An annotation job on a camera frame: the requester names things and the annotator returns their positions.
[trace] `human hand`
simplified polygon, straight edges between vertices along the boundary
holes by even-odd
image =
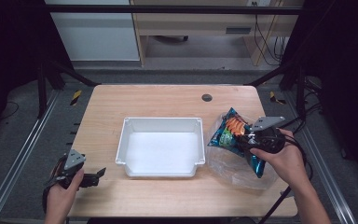
[[[55,184],[50,188],[45,224],[62,224],[65,221],[74,203],[83,175],[83,169],[77,171],[68,189],[64,189],[59,184]]]
[[[287,139],[293,138],[293,133],[280,129]],[[309,183],[307,172],[304,167],[303,158],[298,147],[291,143],[285,143],[283,149],[276,154],[267,153],[258,148],[252,148],[251,152],[258,158],[268,162],[278,176],[293,188]]]

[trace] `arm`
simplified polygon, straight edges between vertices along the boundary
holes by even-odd
[[[293,137],[292,132],[281,130],[281,133]],[[271,164],[278,176],[289,184],[303,223],[331,223],[315,188],[308,180],[301,152],[296,146],[286,143],[277,154],[257,148],[252,148],[251,152]]]
[[[74,176],[68,189],[64,189],[59,184],[51,187],[48,193],[48,209],[46,211],[45,224],[62,224],[72,204],[74,203],[76,192],[83,180],[84,171],[80,169]]]

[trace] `white plastic tray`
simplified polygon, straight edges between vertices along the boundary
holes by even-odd
[[[124,119],[116,164],[128,176],[191,177],[204,163],[202,119]]]

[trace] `chip bag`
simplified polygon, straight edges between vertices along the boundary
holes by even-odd
[[[249,134],[251,133],[252,124],[249,121],[245,120],[231,107],[227,114],[222,117],[220,127],[214,133],[208,146],[220,147],[245,158],[256,176],[261,178],[266,162],[257,158],[248,148],[243,146],[249,141]]]

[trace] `blue snack bag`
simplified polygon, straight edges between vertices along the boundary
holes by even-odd
[[[249,124],[241,115],[230,108],[220,124],[219,129],[214,133],[209,147],[221,147],[236,155],[245,158],[254,170],[258,178],[263,176],[266,162],[253,155],[247,145],[251,134],[252,124]]]

